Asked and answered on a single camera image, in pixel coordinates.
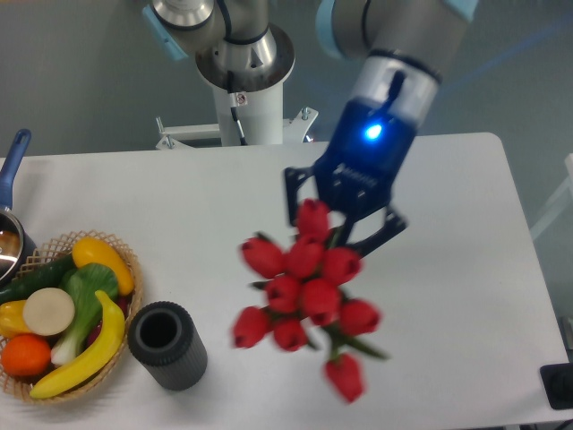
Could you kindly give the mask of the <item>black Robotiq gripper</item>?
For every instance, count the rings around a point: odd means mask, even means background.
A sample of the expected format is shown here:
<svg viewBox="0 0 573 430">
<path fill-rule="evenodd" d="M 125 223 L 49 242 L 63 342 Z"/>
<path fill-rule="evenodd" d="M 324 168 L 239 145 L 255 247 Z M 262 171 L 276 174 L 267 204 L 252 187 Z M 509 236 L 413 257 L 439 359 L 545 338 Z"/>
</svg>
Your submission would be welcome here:
<svg viewBox="0 0 573 430">
<path fill-rule="evenodd" d="M 294 227 L 297 220 L 300 188 L 314 176 L 320 200 L 348 215 L 340 231 L 341 246 L 364 258 L 402 233 L 407 221 L 390 203 L 392 186 L 416 134 L 411 124 L 384 105 L 365 98 L 348 101 L 327 149 L 313 167 L 284 169 L 289 225 Z M 359 219 L 382 208 L 381 227 L 351 243 Z"/>
</svg>

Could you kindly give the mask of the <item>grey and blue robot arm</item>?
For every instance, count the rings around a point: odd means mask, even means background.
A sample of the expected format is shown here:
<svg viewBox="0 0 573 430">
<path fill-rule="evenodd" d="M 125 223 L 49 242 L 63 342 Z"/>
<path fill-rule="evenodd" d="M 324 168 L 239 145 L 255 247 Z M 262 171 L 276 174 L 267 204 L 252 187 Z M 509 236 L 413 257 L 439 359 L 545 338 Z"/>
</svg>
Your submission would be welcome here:
<svg viewBox="0 0 573 430">
<path fill-rule="evenodd" d="M 312 179 L 318 196 L 344 218 L 334 237 L 347 245 L 354 225 L 382 212 L 381 228 L 353 244 L 370 254 L 406 228 L 392 187 L 458 47 L 475 1 L 323 1 L 317 37 L 336 58 L 362 69 L 325 152 L 284 172 L 287 213 L 298 220 L 298 191 Z M 175 60 L 192 58 L 212 88 L 226 146 L 284 141 L 282 86 L 295 64 L 287 34 L 265 1 L 149 1 L 142 11 Z"/>
</svg>

